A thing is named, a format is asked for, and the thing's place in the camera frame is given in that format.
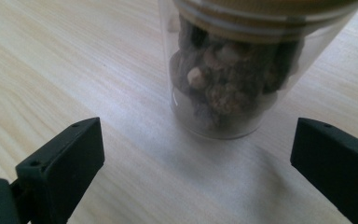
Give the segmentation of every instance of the wood grain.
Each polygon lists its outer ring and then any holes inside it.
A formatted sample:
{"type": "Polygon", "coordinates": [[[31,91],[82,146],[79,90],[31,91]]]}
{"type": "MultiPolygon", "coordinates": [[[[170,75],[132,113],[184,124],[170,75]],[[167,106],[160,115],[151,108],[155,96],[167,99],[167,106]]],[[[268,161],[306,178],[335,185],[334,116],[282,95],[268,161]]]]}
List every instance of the wood grain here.
{"type": "Polygon", "coordinates": [[[69,223],[349,223],[289,157],[298,117],[358,137],[358,13],[242,139],[177,123],[163,59],[157,0],[0,1],[0,177],[98,116],[106,162],[69,223]]]}

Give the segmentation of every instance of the screw hole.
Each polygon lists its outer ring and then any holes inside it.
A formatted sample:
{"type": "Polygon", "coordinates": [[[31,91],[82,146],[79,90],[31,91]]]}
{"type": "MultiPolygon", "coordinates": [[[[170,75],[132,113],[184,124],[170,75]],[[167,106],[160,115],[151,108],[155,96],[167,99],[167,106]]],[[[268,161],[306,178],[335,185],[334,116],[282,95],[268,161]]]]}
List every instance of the screw hole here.
{"type": "Polygon", "coordinates": [[[38,165],[40,165],[42,162],[41,161],[33,161],[33,162],[31,162],[31,166],[38,166],[38,165]]]}

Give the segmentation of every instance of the light wood surface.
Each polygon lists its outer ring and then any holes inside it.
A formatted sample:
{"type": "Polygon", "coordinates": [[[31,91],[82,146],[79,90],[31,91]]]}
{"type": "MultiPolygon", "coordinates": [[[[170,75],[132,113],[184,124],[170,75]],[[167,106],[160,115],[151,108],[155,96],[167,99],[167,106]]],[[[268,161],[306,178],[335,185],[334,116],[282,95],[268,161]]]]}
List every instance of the light wood surface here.
{"type": "Polygon", "coordinates": [[[350,223],[289,158],[298,117],[358,137],[358,13],[248,137],[184,130],[167,83],[157,0],[0,1],[0,177],[100,117],[106,162],[69,223],[350,223]]]}

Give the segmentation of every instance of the clear plastic jar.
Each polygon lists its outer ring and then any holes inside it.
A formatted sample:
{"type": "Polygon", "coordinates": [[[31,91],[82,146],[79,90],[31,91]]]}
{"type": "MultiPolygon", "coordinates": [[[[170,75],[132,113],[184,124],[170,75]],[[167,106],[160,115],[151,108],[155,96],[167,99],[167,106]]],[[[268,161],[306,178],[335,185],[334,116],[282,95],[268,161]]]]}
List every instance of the clear plastic jar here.
{"type": "Polygon", "coordinates": [[[172,110],[195,133],[253,132],[358,0],[160,0],[172,110]]]}

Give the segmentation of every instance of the wooden lid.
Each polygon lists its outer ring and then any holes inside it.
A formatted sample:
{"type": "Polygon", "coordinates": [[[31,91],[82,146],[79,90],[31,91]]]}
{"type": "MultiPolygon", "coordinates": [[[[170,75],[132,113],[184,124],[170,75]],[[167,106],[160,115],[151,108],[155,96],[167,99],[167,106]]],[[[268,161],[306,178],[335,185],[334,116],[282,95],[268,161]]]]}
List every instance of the wooden lid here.
{"type": "Polygon", "coordinates": [[[299,39],[341,20],[358,0],[173,0],[190,22],[239,41],[299,39]]]}

